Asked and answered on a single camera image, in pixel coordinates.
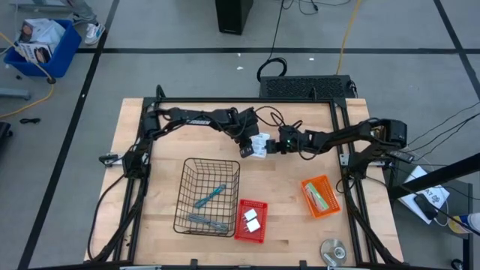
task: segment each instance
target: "black computer tower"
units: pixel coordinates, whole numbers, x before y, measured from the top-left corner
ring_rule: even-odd
[[[241,35],[254,0],[215,0],[218,30]]]

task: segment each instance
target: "green object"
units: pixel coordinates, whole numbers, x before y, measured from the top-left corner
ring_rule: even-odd
[[[307,195],[318,211],[325,211],[329,208],[327,202],[322,198],[322,195],[320,195],[312,183],[305,185],[305,191],[307,191]]]

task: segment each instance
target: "red basket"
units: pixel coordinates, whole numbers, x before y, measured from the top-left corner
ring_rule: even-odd
[[[234,238],[237,240],[244,240],[263,244],[267,224],[268,207],[269,205],[265,202],[257,202],[249,199],[240,199],[240,204],[238,205],[238,215]],[[247,221],[244,219],[244,213],[250,211],[251,209],[255,209],[256,219],[260,224],[260,229],[256,230],[255,232],[248,232],[245,229],[247,227]]]

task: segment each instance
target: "white sneaker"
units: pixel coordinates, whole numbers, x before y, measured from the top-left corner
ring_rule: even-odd
[[[104,31],[105,31],[105,26],[102,25],[101,23],[98,23],[98,25],[89,23],[87,27],[87,35],[85,36],[85,44],[87,45],[96,44],[100,40]]]

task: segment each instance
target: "yellow cable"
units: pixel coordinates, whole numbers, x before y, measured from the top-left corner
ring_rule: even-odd
[[[348,35],[350,34],[350,29],[352,29],[353,21],[355,21],[355,17],[357,16],[357,11],[359,11],[360,2],[362,0],[357,0],[357,4],[353,9],[352,17],[350,18],[350,22],[348,23],[348,28],[346,29],[345,35],[343,36],[342,48],[340,49],[340,58],[338,59],[338,66],[337,66],[337,75],[340,73],[340,69],[342,68],[342,60],[344,60],[344,48],[345,43],[347,42]]]
[[[11,46],[13,46],[13,47],[16,49],[16,51],[17,51],[21,56],[23,56],[23,57],[26,59],[26,57],[25,57],[25,55],[23,54],[22,50],[18,49],[18,46],[16,46],[10,39],[8,39],[8,37],[6,37],[6,36],[5,36],[3,33],[1,33],[1,32],[0,32],[0,37],[4,38]],[[46,75],[50,80],[53,80],[53,78],[50,76],[50,74],[48,74],[48,72],[47,72],[46,70],[44,70],[43,67],[41,67],[41,66],[40,66],[39,64],[37,64],[37,63],[32,63],[32,64],[36,65],[37,68],[39,68],[43,73],[45,73],[45,75]],[[18,110],[16,110],[16,111],[14,111],[14,112],[9,112],[9,113],[7,113],[7,114],[0,115],[0,119],[5,118],[5,117],[8,117],[8,116],[12,116],[12,115],[17,114],[17,113],[20,113],[20,112],[22,112],[22,111],[24,111],[24,110],[27,110],[27,109],[30,108],[30,107],[33,107],[33,106],[35,106],[35,105],[37,105],[37,104],[39,104],[39,103],[41,103],[41,102],[46,101],[47,99],[49,99],[49,98],[53,95],[53,92],[54,92],[54,90],[55,90],[55,88],[53,87],[53,84],[52,84],[51,86],[52,86],[52,87],[50,88],[50,92],[48,93],[48,95],[47,95],[46,97],[44,97],[44,98],[42,98],[42,99],[40,99],[40,100],[37,100],[37,101],[35,101],[34,103],[31,103],[31,104],[29,104],[29,105],[27,105],[27,106],[24,106],[24,107],[22,107],[22,108],[20,108],[20,109],[18,109]]]

